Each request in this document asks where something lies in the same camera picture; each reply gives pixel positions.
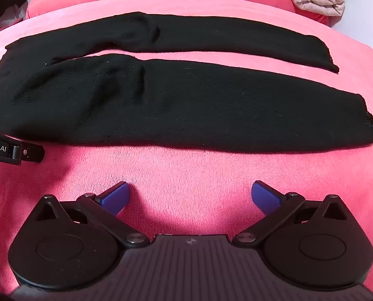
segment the blue gripper pad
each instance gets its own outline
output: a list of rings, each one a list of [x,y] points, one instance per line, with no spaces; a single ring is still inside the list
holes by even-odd
[[[95,202],[116,216],[130,202],[130,186],[119,182],[95,198]]]
[[[262,181],[255,181],[252,186],[252,201],[265,215],[274,212],[286,200],[285,195]]]

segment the ribbed gray panel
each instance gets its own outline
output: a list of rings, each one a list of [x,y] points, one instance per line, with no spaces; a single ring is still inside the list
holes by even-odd
[[[125,252],[120,264],[93,286],[46,293],[21,286],[16,301],[369,301],[363,286],[337,292],[303,290],[275,276],[252,249],[226,236],[158,236]]]

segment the metal screw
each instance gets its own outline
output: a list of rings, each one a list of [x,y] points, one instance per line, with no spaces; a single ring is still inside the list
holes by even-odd
[[[127,236],[127,241],[133,244],[142,243],[146,241],[146,236],[142,233],[131,233]]]
[[[251,243],[256,240],[256,237],[252,233],[242,232],[236,236],[236,239],[242,243]]]

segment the crosshair logo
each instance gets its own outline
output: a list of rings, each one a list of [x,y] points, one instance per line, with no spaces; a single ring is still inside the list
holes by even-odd
[[[190,244],[190,245],[193,245],[193,244],[196,244],[196,243],[198,243],[198,242],[197,242],[195,239],[190,238],[190,239],[187,239],[186,243],[187,243],[187,244]]]

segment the triangular cutout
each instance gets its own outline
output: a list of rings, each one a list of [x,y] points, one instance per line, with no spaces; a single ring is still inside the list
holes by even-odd
[[[49,204],[45,204],[37,216],[37,221],[46,221],[47,219],[55,219],[56,215],[54,214],[53,208]]]
[[[339,208],[337,203],[330,203],[325,211],[324,218],[339,219],[341,221],[346,220],[345,214]]]

